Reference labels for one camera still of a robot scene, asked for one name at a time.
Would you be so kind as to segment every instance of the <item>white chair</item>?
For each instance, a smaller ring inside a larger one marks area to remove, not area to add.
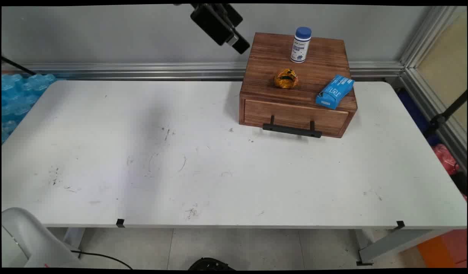
[[[84,267],[36,217],[17,207],[2,212],[2,266]]]

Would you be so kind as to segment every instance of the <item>table surface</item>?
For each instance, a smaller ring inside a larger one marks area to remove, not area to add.
[[[387,83],[341,139],[239,125],[241,82],[59,81],[2,145],[46,226],[458,229],[467,203]]]

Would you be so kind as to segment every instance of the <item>wooden box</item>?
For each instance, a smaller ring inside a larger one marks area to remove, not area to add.
[[[312,37],[304,63],[290,60],[293,35],[256,33],[240,92],[239,123],[263,127],[270,123],[315,130],[340,138],[357,110],[354,89],[335,110],[315,104],[315,97],[336,74],[351,78],[343,40]],[[274,86],[277,71],[291,68],[299,78],[292,89]]]

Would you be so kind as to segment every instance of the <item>blue package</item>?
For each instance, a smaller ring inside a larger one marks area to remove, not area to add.
[[[332,81],[317,95],[315,103],[321,106],[335,109],[340,100],[351,91],[354,80],[336,75]]]

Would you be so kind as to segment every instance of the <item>drawer handle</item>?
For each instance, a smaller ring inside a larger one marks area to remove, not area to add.
[[[295,135],[302,135],[308,137],[315,137],[320,138],[322,136],[321,131],[315,130],[315,122],[310,121],[310,129],[303,129],[303,128],[295,128],[295,127],[286,127],[286,126],[279,126],[274,124],[274,115],[271,115],[271,123],[270,124],[263,124],[263,130],[269,131],[276,131],[276,132],[283,132],[288,134],[295,134]]]

